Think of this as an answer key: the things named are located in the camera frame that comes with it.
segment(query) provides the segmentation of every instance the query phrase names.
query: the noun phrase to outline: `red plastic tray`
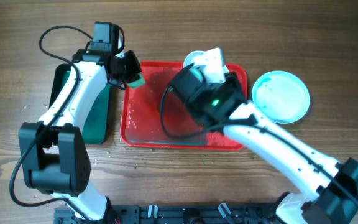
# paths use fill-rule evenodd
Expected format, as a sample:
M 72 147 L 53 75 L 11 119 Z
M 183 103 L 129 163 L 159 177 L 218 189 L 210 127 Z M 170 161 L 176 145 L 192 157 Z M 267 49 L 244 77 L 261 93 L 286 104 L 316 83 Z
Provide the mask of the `red plastic tray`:
M 174 140 L 166 136 L 160 123 L 160 102 L 168 82 L 182 69 L 183 62 L 141 61 L 146 84 L 128 88 L 124 95 L 120 134 L 122 140 L 133 147 L 157 147 L 170 149 L 207 149 L 237 151 L 243 146 L 219 133 L 208 133 L 193 139 Z M 227 64 L 236 72 L 247 96 L 247 74 L 239 65 Z M 167 94 L 164 121 L 173 134 L 188 134 L 199 131 L 180 100 Z

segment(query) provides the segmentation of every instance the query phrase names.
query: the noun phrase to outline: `black cable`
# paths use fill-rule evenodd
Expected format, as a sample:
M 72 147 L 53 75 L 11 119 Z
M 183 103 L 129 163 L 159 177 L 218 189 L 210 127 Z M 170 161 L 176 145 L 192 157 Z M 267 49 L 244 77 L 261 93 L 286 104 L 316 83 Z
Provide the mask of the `black cable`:
M 90 46 L 92 40 L 88 41 L 85 45 L 85 52 L 88 50 L 88 47 Z
M 26 156 L 28 155 L 28 153 L 31 151 L 31 149 L 35 146 L 35 143 L 37 141 L 39 141 L 43 135 L 45 135 L 45 133 L 48 131 L 48 129 L 52 126 L 52 124 L 60 117 L 60 114 L 62 113 L 62 111 L 65 109 L 66 105 L 68 104 L 68 102 L 71 100 L 80 80 L 80 70 L 78 69 L 78 67 L 71 61 L 63 58 L 63 57 L 59 57 L 57 55 L 51 54 L 49 52 L 47 52 L 46 50 L 44 50 L 44 48 L 42 47 L 42 40 L 44 39 L 45 35 L 47 35 L 50 31 L 55 30 L 55 29 L 61 29 L 61 28 L 67 28 L 67 29 L 73 29 L 76 30 L 78 32 L 81 32 L 82 34 L 86 35 L 87 37 L 92 39 L 92 36 L 90 36 L 89 34 L 87 34 L 86 32 L 76 28 L 76 27 L 72 27 L 72 26 L 55 26 L 52 27 L 48 30 L 46 30 L 40 37 L 39 40 L 39 47 L 40 50 L 48 55 L 51 56 L 53 58 L 57 58 L 59 60 L 62 60 L 64 62 L 66 62 L 67 64 L 71 65 L 76 73 L 76 78 L 75 78 L 75 82 L 74 82 L 74 86 L 71 89 L 71 91 L 69 92 L 67 98 L 65 99 L 65 101 L 62 103 L 62 106 L 59 108 L 59 110 L 56 112 L 55 116 L 52 118 L 52 120 L 43 128 L 43 130 L 41 130 L 41 132 L 37 135 L 37 137 L 30 143 L 29 147 L 27 148 L 27 150 L 23 153 L 23 155 L 21 155 L 20 159 L 17 161 L 17 164 L 13 170 L 12 176 L 11 176 L 11 181 L 9 183 L 9 193 L 11 195 L 11 198 L 13 200 L 13 202 L 15 202 L 16 204 L 23 206 L 23 207 L 38 207 L 41 205 L 45 205 L 48 203 L 52 203 L 52 202 L 57 202 L 57 201 L 63 201 L 66 202 L 76 213 L 80 214 L 85 220 L 89 221 L 89 218 L 82 212 L 80 211 L 70 200 L 68 200 L 67 198 L 53 198 L 50 200 L 46 200 L 43 202 L 37 202 L 37 203 L 24 203 L 21 202 L 19 199 L 17 199 L 15 192 L 14 192 L 14 183 L 15 183 L 15 179 L 16 179 L 16 175 L 19 171 L 20 166 L 22 165 L 24 159 L 26 158 Z
M 258 126 L 251 126 L 251 125 L 248 125 L 248 124 L 244 124 L 244 123 L 221 123 L 221 124 L 216 124 L 216 125 L 213 125 L 213 126 L 210 126 L 206 129 L 203 129 L 201 131 L 197 131 L 197 132 L 194 132 L 194 133 L 190 133 L 190 134 L 186 134 L 186 135 L 182 135 L 182 136 L 177 136 L 177 135 L 174 135 L 174 134 L 171 134 L 167 131 L 165 125 L 164 125 L 164 121 L 163 121 L 163 108 L 164 108 L 164 102 L 165 102 L 165 97 L 168 93 L 168 90 L 171 88 L 171 86 L 167 86 L 163 95 L 162 95 L 162 99 L 161 99 L 161 104 L 160 104 L 160 120 L 161 120 L 161 126 L 162 126 L 162 129 L 164 131 L 164 133 L 171 137 L 171 138 L 174 138 L 174 139 L 186 139 L 186 138 L 192 138 L 192 137 L 195 137 L 197 135 L 200 135 L 200 134 L 204 134 L 204 133 L 208 133 L 210 131 L 215 131 L 217 129 L 221 129 L 225 126 L 231 126 L 231 125 L 237 125 L 237 126 L 248 126 L 250 128 L 254 128 L 254 129 L 258 129 L 259 131 L 262 131 L 263 133 L 267 133 L 273 137 L 275 137 L 276 139 L 278 139 L 279 141 L 281 141 L 282 143 L 285 143 L 287 146 L 290 146 L 295 152 L 297 152 L 301 157 L 303 157 L 304 159 L 306 159 L 308 161 L 309 164 L 313 165 L 316 167 L 316 169 L 320 172 L 322 172 L 332 183 L 334 183 L 334 185 L 336 185 L 337 188 L 339 188 L 339 190 L 341 190 L 345 195 L 346 197 L 348 197 L 352 202 L 353 204 L 358 208 L 358 201 L 357 199 L 355 199 L 353 197 L 353 195 L 348 191 L 346 190 L 338 181 L 336 181 L 334 179 L 333 176 L 331 176 L 331 174 L 329 174 L 324 168 L 322 168 L 321 166 L 319 166 L 315 161 L 313 161 L 312 159 L 310 159 L 309 156 L 307 156 L 305 153 L 303 153 L 301 150 L 299 150 L 296 146 L 294 146 L 293 144 L 291 144 L 290 142 L 288 142 L 287 140 L 285 140 L 284 138 L 282 138 L 281 136 L 269 131 L 268 129 L 265 129 L 265 128 L 261 128 L 261 127 L 258 127 Z

